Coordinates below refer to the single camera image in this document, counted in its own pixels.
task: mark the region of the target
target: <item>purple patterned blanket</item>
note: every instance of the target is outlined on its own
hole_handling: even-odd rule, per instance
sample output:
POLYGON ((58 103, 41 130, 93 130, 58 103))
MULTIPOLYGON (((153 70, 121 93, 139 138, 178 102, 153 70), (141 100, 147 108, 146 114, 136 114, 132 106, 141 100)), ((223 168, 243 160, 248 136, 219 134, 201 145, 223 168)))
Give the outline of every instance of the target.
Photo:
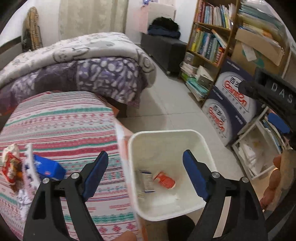
POLYGON ((148 85, 132 58, 100 57, 49 65, 15 79, 0 89, 0 113, 12 112, 23 100, 45 91, 89 91, 139 106, 148 85))

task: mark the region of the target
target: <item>metal screw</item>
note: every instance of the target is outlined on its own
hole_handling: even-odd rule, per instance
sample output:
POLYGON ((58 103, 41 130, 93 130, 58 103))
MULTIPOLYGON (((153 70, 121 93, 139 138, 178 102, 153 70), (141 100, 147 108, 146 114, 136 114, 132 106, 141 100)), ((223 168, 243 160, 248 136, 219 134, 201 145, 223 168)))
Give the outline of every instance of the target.
POLYGON ((44 184, 46 184, 46 183, 49 183, 49 178, 44 178, 43 180, 42 180, 42 182, 44 183, 44 184))
POLYGON ((242 181, 243 181, 244 183, 248 183, 248 182, 249 182, 249 179, 246 178, 246 177, 243 177, 243 178, 242 178, 242 181))
POLYGON ((76 178, 78 178, 79 177, 79 173, 78 172, 75 172, 75 173, 73 173, 72 175, 71 175, 71 178, 73 178, 73 179, 76 179, 76 178))
POLYGON ((212 173, 212 177, 213 178, 219 178, 220 177, 220 174, 218 172, 213 172, 212 173))

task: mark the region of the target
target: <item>white plastic bin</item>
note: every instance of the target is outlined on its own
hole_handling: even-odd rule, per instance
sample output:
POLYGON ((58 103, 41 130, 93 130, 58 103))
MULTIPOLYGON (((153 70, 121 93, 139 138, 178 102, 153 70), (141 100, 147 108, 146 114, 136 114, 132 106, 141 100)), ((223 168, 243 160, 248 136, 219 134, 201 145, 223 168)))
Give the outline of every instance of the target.
POLYGON ((183 152, 189 149, 195 158, 216 171, 216 166, 204 137, 194 130, 142 131, 128 142, 133 208, 144 219, 160 221, 178 217, 205 206, 183 166, 183 152), (152 174, 164 171, 176 181, 173 189, 166 189, 154 182, 155 192, 139 198, 142 186, 138 171, 152 174))

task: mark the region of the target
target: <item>white blanket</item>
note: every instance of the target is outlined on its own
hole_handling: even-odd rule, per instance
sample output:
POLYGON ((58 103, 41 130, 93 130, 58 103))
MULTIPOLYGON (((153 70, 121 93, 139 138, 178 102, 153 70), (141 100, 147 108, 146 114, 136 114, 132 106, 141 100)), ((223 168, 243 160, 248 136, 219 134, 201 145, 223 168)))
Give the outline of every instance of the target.
POLYGON ((22 53, 0 71, 0 88, 14 79, 48 65, 88 58, 120 56, 132 58, 142 68, 148 86, 156 78, 152 59, 122 33, 97 33, 61 40, 51 46, 22 53))

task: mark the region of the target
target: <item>bookshelf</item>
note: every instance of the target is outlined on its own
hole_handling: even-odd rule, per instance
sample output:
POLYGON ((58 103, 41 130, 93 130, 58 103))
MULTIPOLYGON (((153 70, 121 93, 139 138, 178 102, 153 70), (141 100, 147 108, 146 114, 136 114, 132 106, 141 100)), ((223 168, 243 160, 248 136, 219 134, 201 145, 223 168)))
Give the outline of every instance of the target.
POLYGON ((238 14, 239 7, 240 7, 240 0, 203 0, 203 2, 205 2, 206 4, 214 6, 214 7, 219 7, 220 5, 228 6, 229 4, 235 5, 236 8, 235 8, 235 13, 234 13, 234 18, 233 18, 233 25, 232 25, 231 29, 225 28, 223 26, 218 26, 218 25, 213 25, 213 24, 209 24, 209 23, 195 21, 195 19, 196 19, 195 16, 197 16, 198 11, 199 11, 199 9, 198 9, 199 1, 201 1, 201 0, 198 0, 196 3, 194 20, 192 23, 191 33, 190 33, 188 45, 187 45, 187 52, 194 54, 197 58, 199 58, 200 63, 204 63, 205 66, 211 66, 211 69, 213 69, 214 82, 209 89, 209 92, 208 92, 208 94, 209 94, 212 87, 215 85, 215 83, 217 81, 221 66, 222 66, 223 62, 225 61, 225 58, 227 57, 228 53, 231 52, 230 48, 235 43, 235 34, 237 31, 237 25, 238 25, 237 24, 237 22, 238 22, 237 14, 238 14), (200 28, 202 31, 211 32, 212 30, 215 30, 219 35, 223 36, 225 38, 225 40, 227 40, 227 45, 226 45, 226 48, 224 49, 224 54, 221 57, 221 61, 220 61, 219 65, 211 62, 209 59, 205 58, 201 54, 191 50, 191 39, 192 39, 193 33, 195 32, 196 25, 198 25, 198 28, 200 28))

